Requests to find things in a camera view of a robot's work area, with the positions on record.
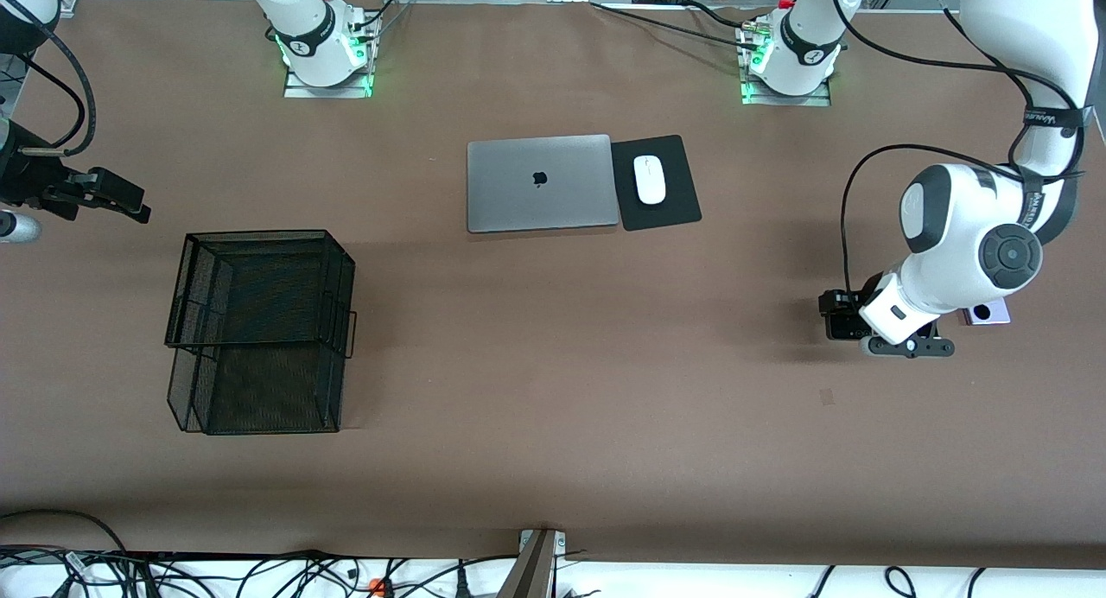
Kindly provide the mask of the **lavender flip phone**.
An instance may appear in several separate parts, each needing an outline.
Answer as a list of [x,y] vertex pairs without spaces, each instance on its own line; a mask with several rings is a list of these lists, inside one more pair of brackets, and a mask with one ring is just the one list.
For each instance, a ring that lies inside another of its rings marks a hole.
[[1004,298],[992,300],[992,302],[963,308],[960,312],[968,325],[973,327],[1008,325],[1011,322],[1010,311],[1006,310],[1006,300]]

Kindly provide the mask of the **black mouse pad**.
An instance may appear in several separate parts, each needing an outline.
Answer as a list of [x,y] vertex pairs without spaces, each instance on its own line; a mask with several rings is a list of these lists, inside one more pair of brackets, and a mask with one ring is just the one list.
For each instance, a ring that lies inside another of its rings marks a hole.
[[[611,151],[613,180],[619,197],[620,225],[626,231],[690,224],[702,220],[702,209],[696,198],[693,177],[680,135],[612,143]],[[633,180],[632,160],[635,156],[660,158],[667,186],[664,203],[656,206],[640,203]]]

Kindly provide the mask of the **white computer mouse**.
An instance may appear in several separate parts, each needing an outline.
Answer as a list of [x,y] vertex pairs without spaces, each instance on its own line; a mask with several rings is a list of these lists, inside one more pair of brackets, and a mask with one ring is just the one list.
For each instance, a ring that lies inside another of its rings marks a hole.
[[667,196],[666,174],[658,156],[635,156],[632,160],[633,180],[641,204],[664,203]]

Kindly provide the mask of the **silver closed laptop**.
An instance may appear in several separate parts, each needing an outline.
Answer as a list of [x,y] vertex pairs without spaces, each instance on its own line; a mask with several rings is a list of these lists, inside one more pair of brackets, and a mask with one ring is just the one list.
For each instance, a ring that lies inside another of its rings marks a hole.
[[619,224],[608,135],[467,145],[467,231],[501,234]]

